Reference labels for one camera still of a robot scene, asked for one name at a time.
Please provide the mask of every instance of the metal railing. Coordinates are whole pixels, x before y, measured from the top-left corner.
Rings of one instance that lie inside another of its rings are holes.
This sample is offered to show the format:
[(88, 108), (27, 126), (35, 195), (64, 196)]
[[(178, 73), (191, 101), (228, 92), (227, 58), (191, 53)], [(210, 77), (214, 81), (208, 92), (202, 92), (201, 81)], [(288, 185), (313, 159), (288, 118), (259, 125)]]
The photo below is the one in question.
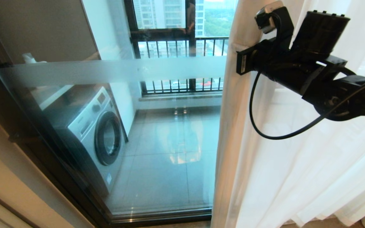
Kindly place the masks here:
[[(190, 41), (138, 42), (140, 58), (181, 58), (190, 56)], [(195, 38), (196, 56), (227, 55), (228, 37)], [(142, 95), (222, 91), (223, 78), (165, 79), (140, 82)]]

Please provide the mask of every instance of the sheer curtain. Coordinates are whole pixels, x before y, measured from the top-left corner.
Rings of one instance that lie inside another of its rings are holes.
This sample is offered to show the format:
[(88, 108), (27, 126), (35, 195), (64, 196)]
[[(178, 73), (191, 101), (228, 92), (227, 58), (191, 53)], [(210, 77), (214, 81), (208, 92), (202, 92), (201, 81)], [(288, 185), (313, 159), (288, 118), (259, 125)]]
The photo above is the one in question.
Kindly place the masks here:
[[(236, 74), (236, 51), (260, 40), (254, 16), (271, 2), (238, 2), (223, 88), (212, 227), (276, 228), (289, 219), (302, 226), (330, 215), (352, 225), (365, 216), (365, 117), (323, 120), (278, 141), (262, 138), (251, 126), (248, 104), (255, 72)], [(332, 55), (365, 76), (365, 1), (283, 2), (295, 26), (293, 38), (309, 10), (351, 18)], [(253, 113), (268, 135), (290, 133), (318, 116), (301, 96), (266, 77), (257, 87)]]

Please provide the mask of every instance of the black cable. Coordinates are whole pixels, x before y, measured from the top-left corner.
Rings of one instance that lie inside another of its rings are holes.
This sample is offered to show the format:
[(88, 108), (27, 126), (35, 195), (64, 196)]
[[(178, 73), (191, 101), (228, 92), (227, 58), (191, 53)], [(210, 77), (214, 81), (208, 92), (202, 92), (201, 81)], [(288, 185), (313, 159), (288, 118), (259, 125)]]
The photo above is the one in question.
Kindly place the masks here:
[(254, 84), (253, 84), (253, 87), (252, 87), (252, 92), (250, 94), (250, 102), (249, 102), (250, 121), (252, 122), (252, 125), (253, 125), (254, 129), (256, 130), (257, 133), (259, 133), (259, 135), (263, 136), (264, 138), (271, 139), (271, 140), (287, 139), (287, 138), (290, 138), (290, 137), (293, 137), (293, 136), (296, 136), (298, 134), (303, 133), (304, 131), (310, 129), (311, 127), (313, 127), (314, 125), (316, 125), (317, 123), (319, 123), (324, 118), (328, 117), (330, 115), (330, 113), (332, 113), (333, 111), (335, 111), (339, 106), (341, 106), (343, 103), (345, 103), (346, 101), (348, 101), (354, 95), (356, 95), (359, 92), (365, 90), (365, 83), (364, 83), (363, 85), (361, 85), (361, 87), (359, 87), (358, 89), (356, 89), (354, 92), (352, 92), (350, 95), (348, 95), (347, 97), (345, 97), (342, 101), (340, 101), (337, 105), (335, 105), (326, 114), (321, 115), (320, 117), (316, 118), (314, 121), (310, 122), (308, 125), (304, 126), (303, 128), (298, 129), (297, 131), (294, 131), (293, 133), (289, 133), (289, 134), (283, 135), (283, 136), (268, 136), (268, 135), (265, 135), (264, 133), (262, 133), (257, 128), (256, 124), (254, 123), (253, 113), (252, 113), (253, 95), (254, 95), (255, 87), (256, 87), (257, 81), (258, 81), (258, 79), (260, 77), (260, 74), (261, 74), (261, 72), (258, 71), (257, 76), (256, 76), (256, 79), (255, 79)]

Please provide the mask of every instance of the balcony floor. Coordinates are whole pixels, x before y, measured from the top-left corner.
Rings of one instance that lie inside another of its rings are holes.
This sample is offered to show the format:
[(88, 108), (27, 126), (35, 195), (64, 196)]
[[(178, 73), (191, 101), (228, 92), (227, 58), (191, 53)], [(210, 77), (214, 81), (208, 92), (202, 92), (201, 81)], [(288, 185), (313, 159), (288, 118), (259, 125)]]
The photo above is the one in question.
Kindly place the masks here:
[(114, 215), (209, 208), (220, 107), (139, 111), (106, 204)]

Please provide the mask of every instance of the front-load washing machine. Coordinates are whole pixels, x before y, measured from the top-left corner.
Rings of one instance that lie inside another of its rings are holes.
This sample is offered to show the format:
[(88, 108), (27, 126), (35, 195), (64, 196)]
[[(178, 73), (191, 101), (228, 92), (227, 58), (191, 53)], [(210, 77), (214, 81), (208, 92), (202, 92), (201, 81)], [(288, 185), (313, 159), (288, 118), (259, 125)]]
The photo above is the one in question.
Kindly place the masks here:
[(125, 143), (122, 123), (104, 87), (98, 92), (80, 90), (69, 104), (49, 107), (45, 113), (69, 150), (75, 167), (100, 196), (107, 196), (122, 163)]

